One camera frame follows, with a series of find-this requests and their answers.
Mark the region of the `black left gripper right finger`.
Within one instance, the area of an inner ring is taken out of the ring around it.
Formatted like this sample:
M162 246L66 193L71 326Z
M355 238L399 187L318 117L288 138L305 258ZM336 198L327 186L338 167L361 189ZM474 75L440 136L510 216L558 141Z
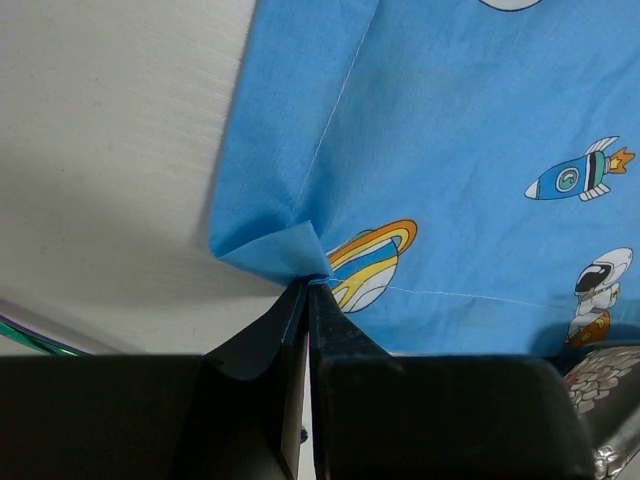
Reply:
M394 356L339 309L307 297L320 479L591 479L593 455L546 360Z

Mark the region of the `black floral square plate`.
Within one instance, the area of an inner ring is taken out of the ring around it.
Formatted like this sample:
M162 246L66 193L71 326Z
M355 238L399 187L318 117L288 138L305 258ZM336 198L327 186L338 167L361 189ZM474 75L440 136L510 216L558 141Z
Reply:
M639 410L639 347L592 350L568 371L565 381L591 448L602 447Z

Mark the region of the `iridescent metal fork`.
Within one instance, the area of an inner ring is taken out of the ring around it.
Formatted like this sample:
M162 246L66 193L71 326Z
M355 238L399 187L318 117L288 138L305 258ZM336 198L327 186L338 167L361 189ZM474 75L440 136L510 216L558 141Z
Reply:
M9 340L44 354L55 356L83 356L85 352L30 330L5 316L1 316L1 335Z

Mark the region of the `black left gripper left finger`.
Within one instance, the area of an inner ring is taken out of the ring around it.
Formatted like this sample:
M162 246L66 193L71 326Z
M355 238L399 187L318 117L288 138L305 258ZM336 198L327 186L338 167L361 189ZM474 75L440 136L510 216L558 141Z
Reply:
M306 283L200 355L1 360L5 479L293 479L306 355Z

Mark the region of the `blue patterned cloth napkin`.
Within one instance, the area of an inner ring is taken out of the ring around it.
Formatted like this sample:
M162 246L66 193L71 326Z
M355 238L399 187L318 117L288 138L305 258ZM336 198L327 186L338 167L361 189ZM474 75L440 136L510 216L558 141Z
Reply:
M260 1L221 261L401 354L639 337L635 1Z

